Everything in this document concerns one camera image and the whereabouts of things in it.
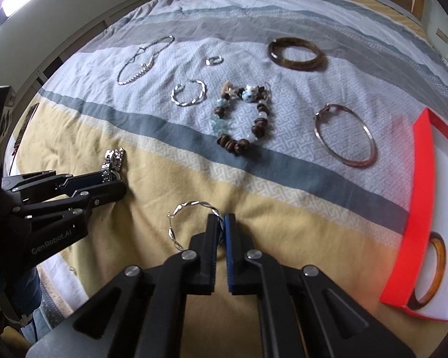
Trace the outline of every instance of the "jewelry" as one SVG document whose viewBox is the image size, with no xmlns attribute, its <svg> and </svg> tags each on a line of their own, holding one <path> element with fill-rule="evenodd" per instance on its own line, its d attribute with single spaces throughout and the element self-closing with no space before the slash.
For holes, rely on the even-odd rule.
<svg viewBox="0 0 448 358">
<path fill-rule="evenodd" d="M 217 107 L 211 117 L 211 125 L 213 131 L 219 136 L 217 143 L 230 153 L 239 156 L 244 153 L 257 139 L 264 137 L 268 125 L 269 109 L 267 101 L 270 98 L 270 89 L 265 86 L 247 85 L 246 88 L 234 89 L 229 81 L 227 81 L 222 89 L 222 98 L 217 100 Z M 231 100 L 241 99 L 245 102 L 257 101 L 257 118 L 246 138 L 239 141 L 234 140 L 228 135 L 228 121 L 224 119 L 226 109 L 230 105 Z"/>
<path fill-rule="evenodd" d="M 133 75 L 131 78 L 127 79 L 126 81 L 120 81 L 120 77 L 121 77 L 121 73 L 123 72 L 123 70 L 126 68 L 126 66 L 129 63 L 134 63 L 136 61 L 136 58 L 141 55 L 142 53 L 144 53 L 149 47 L 154 46 L 155 44 L 158 44 L 160 42 L 162 42 L 163 40 L 166 39 L 171 39 L 171 41 L 169 43 L 167 43 L 163 48 L 161 48 L 159 51 L 155 52 L 153 55 L 151 55 L 151 58 L 149 59 L 148 63 L 143 64 L 141 63 L 141 67 L 142 69 L 140 71 L 138 71 L 135 75 Z M 146 74 L 153 66 L 154 66 L 154 60 L 156 59 L 156 57 L 158 57 L 159 53 L 161 51 L 163 51 L 164 49 L 166 49 L 167 47 L 169 47 L 171 45 L 171 43 L 174 41 L 174 36 L 173 35 L 168 35 L 168 36 L 164 36 L 162 38 L 159 38 L 157 40 L 154 40 L 153 42 L 149 43 L 147 46 L 145 47 L 139 47 L 136 51 L 136 53 L 133 55 L 133 57 L 131 57 L 126 63 L 125 65 L 121 68 L 121 70 L 118 73 L 118 76 L 116 77 L 116 82 L 118 83 L 118 85 L 127 85 L 128 83 L 132 83 L 134 82 L 136 79 L 138 79 L 139 77 L 142 77 L 144 74 Z"/>
<path fill-rule="evenodd" d="M 320 134 L 320 122 L 321 122 L 321 116 L 327 112 L 330 111 L 331 108 L 336 108 L 339 110 L 343 110 L 344 112 L 350 113 L 352 116 L 354 116 L 358 121 L 360 121 L 360 123 L 362 124 L 362 128 L 365 131 L 365 133 L 367 133 L 367 137 L 368 140 L 370 141 L 370 157 L 367 160 L 363 160 L 363 161 L 354 161 L 354 160 L 348 160 L 346 158 L 343 158 L 342 156 L 340 156 L 339 154 L 335 153 L 328 145 L 327 143 L 324 141 L 324 139 L 322 138 L 321 134 Z M 314 120 L 315 120 L 315 128 L 314 128 L 314 133 L 317 136 L 317 138 L 319 139 L 319 141 L 323 144 L 325 150 L 330 153 L 334 158 L 340 160 L 342 163 L 344 163 L 347 166 L 352 166 L 352 167 L 365 167 L 365 166 L 370 166 L 371 164 L 373 164 L 376 160 L 376 143 L 375 143 L 375 139 L 373 138 L 372 134 L 370 133 L 370 131 L 368 130 L 367 125 L 363 122 L 363 120 L 357 116 L 357 114 L 355 114 L 352 110 L 350 110 L 349 108 L 346 108 L 345 106 L 342 105 L 338 105 L 338 104 L 326 104 L 321 110 L 319 110 L 315 116 L 314 116 Z"/>
<path fill-rule="evenodd" d="M 185 203 L 181 203 L 180 205 L 177 205 L 177 207 L 174 209 L 174 211 L 172 212 L 172 214 L 168 211 L 168 218 L 169 218 L 169 230 L 168 230 L 168 236 L 169 238 L 171 238 L 171 241 L 174 243 L 174 246 L 176 247 L 177 250 L 179 251 L 185 251 L 186 249 L 176 240 L 176 235 L 174 234 L 174 231 L 172 229 L 172 222 L 171 222 L 171 218 L 176 217 L 176 215 L 178 215 L 178 212 L 180 212 L 182 209 L 184 209 L 187 206 L 196 206 L 196 205 L 201 205 L 203 207 L 206 207 L 208 209 L 211 209 L 211 211 L 213 212 L 213 214 L 219 218 L 219 221 L 221 223 L 221 229 L 223 228 L 223 218 L 221 213 L 219 212 L 218 209 L 216 209 L 214 206 L 210 205 L 207 202 L 200 202 L 198 200 L 193 200 L 191 202 L 185 202 Z"/>
<path fill-rule="evenodd" d="M 424 306 L 426 306 L 431 299 L 436 295 L 438 288 L 440 288 L 441 282 L 443 281 L 443 276 L 445 274 L 446 268 L 446 247 L 443 238 L 440 234 L 431 232 L 430 233 L 430 243 L 435 247 L 437 264 L 436 264 L 436 272 L 433 277 L 433 281 L 431 282 L 431 286 L 428 291 L 423 295 L 421 299 L 417 299 L 415 295 L 415 290 L 410 296 L 407 307 L 412 311 L 417 311 Z"/>
<path fill-rule="evenodd" d="M 211 56 L 206 59 L 206 66 L 215 66 L 216 64 L 221 64 L 224 62 L 223 57 L 221 56 Z"/>
<path fill-rule="evenodd" d="M 111 182 L 113 180 L 121 180 L 119 172 L 121 170 L 121 165 L 123 164 L 124 155 L 125 150 L 123 148 L 108 149 L 106 151 L 105 162 L 101 166 L 103 183 Z"/>
<path fill-rule="evenodd" d="M 178 106 L 184 107 L 184 106 L 198 104 L 200 102 L 200 100 L 202 100 L 203 98 L 205 99 L 206 92 L 207 92 L 206 84 L 204 82 L 200 81 L 199 79 L 188 79 L 188 81 L 192 82 L 192 83 L 199 83 L 201 85 L 201 92 L 199 93 L 199 96 L 197 98 L 193 98 L 191 101 L 179 102 L 178 100 L 176 100 L 176 94 L 179 92 L 182 92 L 184 90 L 184 88 L 186 87 L 186 85 L 184 85 L 182 83 L 178 83 L 178 85 L 176 85 L 172 89 L 172 92 L 171 92 L 171 101 L 173 101 Z"/>
<path fill-rule="evenodd" d="M 301 46 L 306 49 L 311 50 L 316 57 L 311 61 L 291 61 L 290 59 L 285 59 L 284 57 L 276 54 L 276 49 L 290 47 L 290 46 Z M 285 67 L 291 70 L 299 71 L 311 71 L 316 69 L 325 59 L 323 52 L 313 43 L 299 38 L 278 38 L 274 39 L 269 43 L 268 54 L 271 61 L 278 64 L 279 66 Z"/>
</svg>

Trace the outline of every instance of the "white bead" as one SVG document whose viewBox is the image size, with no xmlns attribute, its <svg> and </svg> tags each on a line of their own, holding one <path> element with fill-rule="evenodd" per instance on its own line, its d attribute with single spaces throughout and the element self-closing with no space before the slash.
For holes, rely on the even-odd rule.
<svg viewBox="0 0 448 358">
<path fill-rule="evenodd" d="M 246 140 L 249 141 L 252 144 L 252 143 L 256 142 L 257 137 L 255 137 L 253 133 L 249 133 L 246 136 Z"/>
</svg>

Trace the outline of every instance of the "silver twisted bangle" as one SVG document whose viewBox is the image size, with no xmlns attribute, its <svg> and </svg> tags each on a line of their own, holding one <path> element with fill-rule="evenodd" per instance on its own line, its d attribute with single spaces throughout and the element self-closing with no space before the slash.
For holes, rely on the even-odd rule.
<svg viewBox="0 0 448 358">
<path fill-rule="evenodd" d="M 173 101 L 178 106 L 184 107 L 184 106 L 198 104 L 203 98 L 205 99 L 205 97 L 206 97 L 207 87 L 203 81 L 200 81 L 199 79 L 188 79 L 188 81 L 191 83 L 199 83 L 201 85 L 201 92 L 199 93 L 199 96 L 197 98 L 193 98 L 191 101 L 179 102 L 178 100 L 176 100 L 176 94 L 182 92 L 184 90 L 184 88 L 186 87 L 186 85 L 182 84 L 182 83 L 178 83 L 172 89 L 172 92 L 171 92 L 171 101 Z"/>
<path fill-rule="evenodd" d="M 172 229 L 172 221 L 171 219 L 174 218 L 176 215 L 178 215 L 178 213 L 184 209 L 187 206 L 196 206 L 196 205 L 201 205 L 203 207 L 206 207 L 208 209 L 211 209 L 211 211 L 213 212 L 213 214 L 219 218 L 219 221 L 221 222 L 221 228 L 223 227 L 223 218 L 221 216 L 221 213 L 219 212 L 218 209 L 216 209 L 214 206 L 210 205 L 207 202 L 204 201 L 198 201 L 198 200 L 192 200 L 190 202 L 185 202 L 185 203 L 181 203 L 180 205 L 177 205 L 177 207 L 174 209 L 174 211 L 172 212 L 172 214 L 168 211 L 168 218 L 169 218 L 169 230 L 168 230 L 168 236 L 169 238 L 171 238 L 171 241 L 174 243 L 174 246 L 176 247 L 177 250 L 179 251 L 185 251 L 186 249 L 184 248 L 184 246 L 182 246 L 178 240 L 176 239 L 176 235 L 174 234 L 174 231 Z"/>
<path fill-rule="evenodd" d="M 336 108 L 336 109 L 339 109 L 339 110 L 343 110 L 344 112 L 350 113 L 358 121 L 360 121 L 360 123 L 362 124 L 362 128 L 365 131 L 365 133 L 367 134 L 368 140 L 370 141 L 370 156 L 369 156 L 369 158 L 367 160 L 355 161 L 355 160 L 346 159 L 346 158 L 340 156 L 339 154 L 337 154 L 335 151 L 333 151 L 327 145 L 327 143 L 324 141 L 324 139 L 322 138 L 322 136 L 320 134 L 321 116 L 323 114 L 329 112 L 331 108 Z M 368 129 L 367 125 L 363 122 L 363 120 L 355 112 L 353 112 L 349 108 L 347 108 L 345 106 L 342 106 L 342 105 L 326 104 L 322 109 L 320 109 L 318 112 L 316 112 L 316 114 L 314 116 L 314 120 L 315 120 L 315 128 L 314 128 L 315 135 L 317 136 L 319 141 L 323 144 L 325 150 L 329 154 L 331 154 L 334 158 L 336 158 L 337 160 L 341 161 L 345 165 L 352 166 L 352 167 L 366 167 L 366 166 L 372 165 L 375 162 L 375 160 L 376 160 L 376 151 L 377 151 L 375 139 L 373 138 L 372 134 L 370 133 L 370 130 Z"/>
</svg>

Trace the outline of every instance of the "beaded bracelet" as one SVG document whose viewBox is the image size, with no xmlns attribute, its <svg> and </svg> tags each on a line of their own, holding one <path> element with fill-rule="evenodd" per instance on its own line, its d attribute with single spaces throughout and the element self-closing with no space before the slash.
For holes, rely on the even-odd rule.
<svg viewBox="0 0 448 358">
<path fill-rule="evenodd" d="M 246 88 L 234 89 L 229 81 L 227 81 L 221 91 L 221 98 L 217 100 L 217 107 L 211 118 L 213 131 L 219 136 L 217 143 L 230 153 L 239 156 L 256 142 L 257 139 L 264 137 L 268 125 L 269 109 L 267 101 L 270 98 L 270 90 L 265 86 L 247 85 Z M 257 118 L 246 138 L 234 140 L 228 134 L 228 121 L 225 120 L 226 109 L 232 100 L 243 100 L 244 102 L 257 101 Z"/>
</svg>

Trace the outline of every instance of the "striped bedsheet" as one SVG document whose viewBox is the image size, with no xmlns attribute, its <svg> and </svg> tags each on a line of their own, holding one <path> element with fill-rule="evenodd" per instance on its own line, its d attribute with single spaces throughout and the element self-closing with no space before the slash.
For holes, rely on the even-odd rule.
<svg viewBox="0 0 448 358">
<path fill-rule="evenodd" d="M 118 71 L 137 47 L 165 35 L 176 40 L 154 67 L 134 83 L 117 85 Z M 272 63 L 267 45 L 283 36 L 317 44 L 326 66 L 300 72 Z M 215 55 L 224 63 L 206 66 Z M 132 64 L 124 74 L 138 68 Z M 204 81 L 208 98 L 179 108 L 170 93 L 188 78 Z M 227 153 L 213 135 L 211 115 L 225 80 L 272 88 L 268 132 L 245 156 Z M 180 98 L 198 90 L 187 85 Z M 378 301 L 408 216 L 412 125 L 425 107 L 448 121 L 445 66 L 419 25 L 382 2 L 153 0 L 68 59 L 32 104 L 37 101 L 13 171 L 79 175 L 99 170 L 106 149 L 127 152 L 125 199 L 95 209 L 90 235 L 65 252 L 89 295 L 129 264 L 148 268 L 176 252 L 166 213 L 198 199 L 235 213 L 256 246 L 281 263 L 318 265 L 418 357 L 427 357 L 447 332 L 448 323 L 411 318 Z M 347 167 L 319 144 L 313 114 L 327 102 L 365 120 L 378 145 L 373 166 Z M 235 105 L 233 136 L 246 136 L 255 112 Z M 350 116 L 333 117 L 323 133 L 345 156 L 368 153 Z M 204 228 L 206 213 L 183 213 L 180 242 Z M 182 356 L 258 357 L 256 300 L 227 293 L 220 254 L 216 293 L 188 299 Z"/>
</svg>

